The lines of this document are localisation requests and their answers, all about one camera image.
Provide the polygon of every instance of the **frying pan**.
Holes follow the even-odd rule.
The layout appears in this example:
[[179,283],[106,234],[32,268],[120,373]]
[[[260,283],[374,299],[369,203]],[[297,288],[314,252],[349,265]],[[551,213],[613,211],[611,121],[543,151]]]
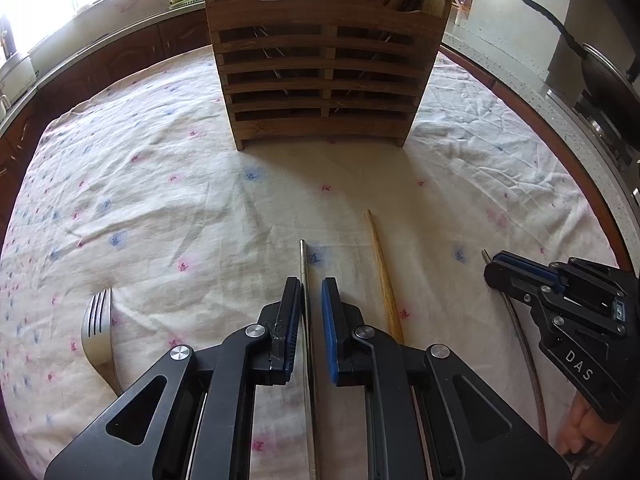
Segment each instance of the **frying pan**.
[[545,7],[533,0],[522,1],[558,28],[567,45],[580,56],[582,77],[593,97],[593,104],[604,111],[626,142],[640,150],[640,97],[629,81],[590,44],[575,41],[560,20]]

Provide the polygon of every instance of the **white appliance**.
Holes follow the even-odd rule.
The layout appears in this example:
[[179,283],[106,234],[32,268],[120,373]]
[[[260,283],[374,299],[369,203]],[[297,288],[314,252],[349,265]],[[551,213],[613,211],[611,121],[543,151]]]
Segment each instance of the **white appliance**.
[[0,94],[13,105],[36,83],[36,73],[28,55],[16,52],[0,66]]

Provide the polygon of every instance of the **human hand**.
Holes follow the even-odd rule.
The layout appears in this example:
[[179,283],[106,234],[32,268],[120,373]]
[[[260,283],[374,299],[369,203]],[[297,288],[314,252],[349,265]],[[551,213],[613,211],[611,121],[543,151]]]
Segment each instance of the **human hand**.
[[569,414],[558,433],[556,448],[560,455],[578,453],[588,440],[600,444],[602,448],[609,443],[617,429],[618,424],[603,422],[587,400],[576,393]]

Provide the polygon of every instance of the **triangular cutout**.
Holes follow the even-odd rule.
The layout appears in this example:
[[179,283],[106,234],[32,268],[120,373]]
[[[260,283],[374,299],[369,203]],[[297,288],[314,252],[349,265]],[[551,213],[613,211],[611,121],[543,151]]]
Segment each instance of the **triangular cutout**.
[[453,377],[453,385],[465,412],[471,436],[478,444],[507,433],[511,427],[507,420],[462,375]]
[[139,446],[145,440],[151,419],[166,386],[166,377],[154,377],[133,400],[107,424],[107,433]]

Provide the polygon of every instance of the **black pan handle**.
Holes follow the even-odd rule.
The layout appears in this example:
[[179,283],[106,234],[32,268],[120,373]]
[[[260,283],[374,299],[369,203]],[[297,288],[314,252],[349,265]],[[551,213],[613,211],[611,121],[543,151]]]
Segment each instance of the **black pan handle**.
[[567,42],[567,45],[569,45],[571,50],[573,50],[582,59],[586,59],[588,55],[587,51],[582,47],[580,43],[575,41],[575,38],[571,34],[569,34],[569,31],[566,30],[565,26],[560,22],[560,20],[558,20],[549,10],[545,9],[545,7],[543,7],[537,2],[534,2],[533,0],[522,0],[522,1],[526,5],[531,7],[533,10],[537,10],[546,19],[548,19],[551,23],[553,23],[560,31],[560,34],[562,34],[562,37]]

